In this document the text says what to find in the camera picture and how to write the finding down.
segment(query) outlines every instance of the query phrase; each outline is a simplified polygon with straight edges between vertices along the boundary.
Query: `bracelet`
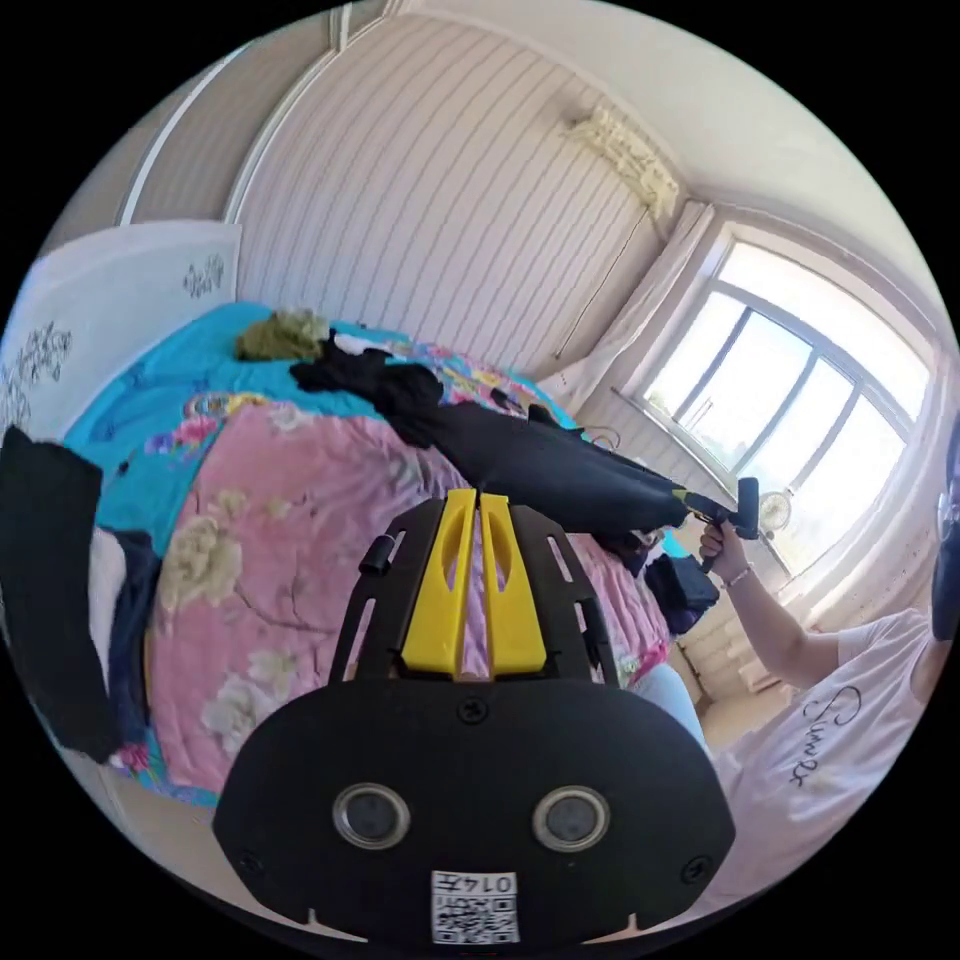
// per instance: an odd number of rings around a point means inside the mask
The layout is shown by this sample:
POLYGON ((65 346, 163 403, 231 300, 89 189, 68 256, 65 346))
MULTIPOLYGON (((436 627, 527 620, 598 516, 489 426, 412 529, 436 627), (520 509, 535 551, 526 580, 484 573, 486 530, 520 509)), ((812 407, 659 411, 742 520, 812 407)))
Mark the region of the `bracelet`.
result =
POLYGON ((735 587, 752 569, 753 564, 748 563, 732 580, 723 585, 724 589, 729 590, 731 587, 735 587))

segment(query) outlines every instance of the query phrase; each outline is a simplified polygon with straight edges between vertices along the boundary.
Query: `white t-shirt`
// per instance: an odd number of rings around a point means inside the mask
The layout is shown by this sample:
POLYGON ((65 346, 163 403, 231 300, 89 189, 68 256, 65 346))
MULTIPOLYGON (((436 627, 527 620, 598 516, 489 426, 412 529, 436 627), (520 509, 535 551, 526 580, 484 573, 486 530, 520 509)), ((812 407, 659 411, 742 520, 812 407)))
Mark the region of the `white t-shirt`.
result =
POLYGON ((788 876, 857 812, 906 745, 924 709, 910 677, 934 642, 929 619, 908 610, 834 636, 839 668, 714 757, 737 838, 703 896, 657 930, 788 876))

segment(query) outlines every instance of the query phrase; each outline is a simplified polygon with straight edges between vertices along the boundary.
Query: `screw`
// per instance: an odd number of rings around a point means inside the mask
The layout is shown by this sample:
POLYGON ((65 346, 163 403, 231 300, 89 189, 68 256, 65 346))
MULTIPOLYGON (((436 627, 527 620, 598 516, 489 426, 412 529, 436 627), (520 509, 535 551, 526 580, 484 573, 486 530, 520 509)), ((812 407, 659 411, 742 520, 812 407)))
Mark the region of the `screw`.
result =
POLYGON ((254 876, 263 873, 263 864, 249 851, 240 854, 240 866, 254 876))
POLYGON ((477 697, 468 697, 457 705, 457 716, 470 725, 483 723, 489 712, 487 705, 477 697))
POLYGON ((709 857, 694 857, 681 871, 680 879, 687 884, 697 883, 703 879, 703 875, 713 866, 713 861, 709 857))

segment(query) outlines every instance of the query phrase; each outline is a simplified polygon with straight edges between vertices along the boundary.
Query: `window frame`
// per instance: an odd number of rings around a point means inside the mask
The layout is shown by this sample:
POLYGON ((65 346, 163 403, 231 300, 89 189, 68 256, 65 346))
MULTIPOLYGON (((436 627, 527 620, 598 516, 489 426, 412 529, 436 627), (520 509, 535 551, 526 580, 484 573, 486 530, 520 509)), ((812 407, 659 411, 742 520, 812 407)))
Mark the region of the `window frame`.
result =
MULTIPOLYGON (((682 315, 679 321, 676 322, 671 333, 664 338, 663 349, 658 352, 659 355, 656 357, 655 362, 640 373, 639 376, 627 386, 627 389, 616 392, 624 400, 645 413, 664 429, 674 441, 683 447, 700 466, 712 476, 734 502, 736 502, 737 472, 749 463, 750 459, 757 454, 763 444, 776 430, 812 374, 818 359, 823 359, 828 362, 838 373, 847 379, 851 383, 852 390, 842 410, 834 420, 833 425, 827 431, 823 441, 812 456, 808 458, 803 467, 801 467, 797 476, 788 484, 791 490, 799 489, 814 469, 816 469, 849 420, 857 401, 861 397, 874 406, 884 420, 890 424, 900 439, 903 440, 904 450, 906 451, 910 448, 911 441, 924 419, 930 390, 933 385, 934 369, 931 364, 931 345, 929 341, 919 333, 916 327, 902 317, 881 294, 869 288, 859 277, 849 273, 843 266, 828 260, 814 250, 802 247, 800 244, 793 243, 767 231, 762 231, 759 228, 734 223, 725 225, 721 236, 717 238, 716 242, 712 245, 711 251, 704 257, 698 279, 698 289, 696 289, 693 297, 681 308, 682 315), (917 418, 911 418, 906 410, 903 409, 893 395, 875 376, 825 334, 814 330, 809 324, 804 323, 798 317, 778 307, 776 304, 770 303, 748 290, 720 280, 719 274, 737 243, 751 244, 760 247, 770 253, 785 257, 804 269, 810 270, 822 279, 837 286, 843 293, 859 300, 878 316, 882 322, 887 324, 887 326, 917 354, 929 372, 924 399, 917 418), (830 264, 832 269, 824 269, 824 264, 830 264), (841 283, 839 282, 841 278, 849 282, 841 283), (862 290, 859 289, 860 287, 870 289, 872 296, 863 296, 862 290), (644 394, 656 382, 657 377, 662 373, 664 367, 669 363, 680 344, 689 334, 700 311, 713 293, 720 293, 737 300, 743 304, 743 311, 730 335, 728 335, 724 344, 714 356, 714 359, 671 416, 650 403, 644 397, 644 394), (768 321, 777 324, 803 342, 809 344, 811 350, 803 371, 786 398, 779 405, 773 418, 733 468, 727 469, 697 440, 696 436, 680 425, 679 419, 696 401, 710 379, 720 369, 723 360, 737 342, 752 312, 756 312, 768 321)), ((803 572, 801 570, 794 571, 790 569, 786 560, 779 554, 769 538, 763 537, 763 541, 774 555, 778 564, 789 576, 799 576, 803 572)))

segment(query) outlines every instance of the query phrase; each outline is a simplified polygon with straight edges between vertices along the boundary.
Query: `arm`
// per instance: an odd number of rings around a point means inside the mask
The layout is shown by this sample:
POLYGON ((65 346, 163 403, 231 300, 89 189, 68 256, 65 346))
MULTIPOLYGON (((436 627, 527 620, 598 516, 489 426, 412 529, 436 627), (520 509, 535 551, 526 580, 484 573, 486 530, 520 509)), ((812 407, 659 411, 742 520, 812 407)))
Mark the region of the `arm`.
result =
POLYGON ((713 569, 725 584, 750 645, 774 676, 796 687, 812 687, 840 664, 836 636, 808 634, 773 599, 748 569, 740 538, 731 524, 721 531, 707 527, 700 556, 716 557, 713 569))

